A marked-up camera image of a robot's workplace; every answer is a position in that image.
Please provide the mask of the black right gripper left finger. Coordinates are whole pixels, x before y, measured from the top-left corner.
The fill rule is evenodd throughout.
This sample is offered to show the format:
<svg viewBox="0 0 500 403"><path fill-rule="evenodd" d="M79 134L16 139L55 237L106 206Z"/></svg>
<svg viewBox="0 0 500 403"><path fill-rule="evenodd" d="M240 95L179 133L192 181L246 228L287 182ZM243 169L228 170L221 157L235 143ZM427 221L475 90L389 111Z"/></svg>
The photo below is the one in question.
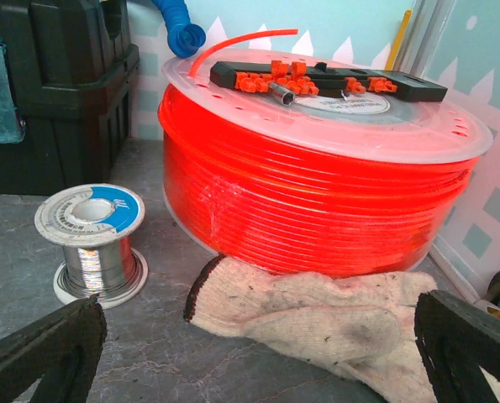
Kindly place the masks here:
<svg viewBox="0 0 500 403"><path fill-rule="evenodd" d="M93 295L0 339L0 402L12 402L33 383L32 402L85 402L106 336Z"/></svg>

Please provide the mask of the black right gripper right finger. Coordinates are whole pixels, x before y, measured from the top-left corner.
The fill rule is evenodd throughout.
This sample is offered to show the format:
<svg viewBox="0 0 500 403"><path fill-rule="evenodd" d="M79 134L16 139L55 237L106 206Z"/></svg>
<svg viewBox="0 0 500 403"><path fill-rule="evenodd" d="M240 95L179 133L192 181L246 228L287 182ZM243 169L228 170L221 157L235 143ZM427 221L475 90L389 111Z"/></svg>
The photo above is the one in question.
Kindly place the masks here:
<svg viewBox="0 0 500 403"><path fill-rule="evenodd" d="M432 290L418 297L414 333L438 402L500 402L499 319Z"/></svg>

